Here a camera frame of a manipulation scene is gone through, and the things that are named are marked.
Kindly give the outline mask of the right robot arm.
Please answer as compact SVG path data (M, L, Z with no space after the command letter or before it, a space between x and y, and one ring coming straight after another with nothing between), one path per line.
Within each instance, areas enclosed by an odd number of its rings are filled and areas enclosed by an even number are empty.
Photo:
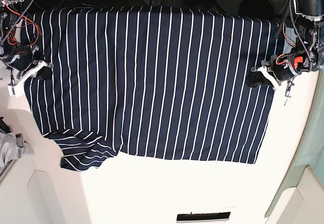
M1 63L10 72L11 86L16 86L29 77L46 81L53 75L53 64L46 62L36 44L42 35L40 27L27 16L27 11L35 0L30 0L22 11L14 8L15 4L24 1L1 0ZM16 38L16 32L30 25L34 37L24 45Z

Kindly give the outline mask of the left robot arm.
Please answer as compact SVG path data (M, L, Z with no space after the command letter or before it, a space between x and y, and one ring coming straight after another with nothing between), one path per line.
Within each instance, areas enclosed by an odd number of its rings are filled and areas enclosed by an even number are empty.
M280 35L291 47L290 52L274 54L252 67L247 85L277 90L287 82L288 97L295 77L323 70L323 0L287 0L273 39L278 41Z

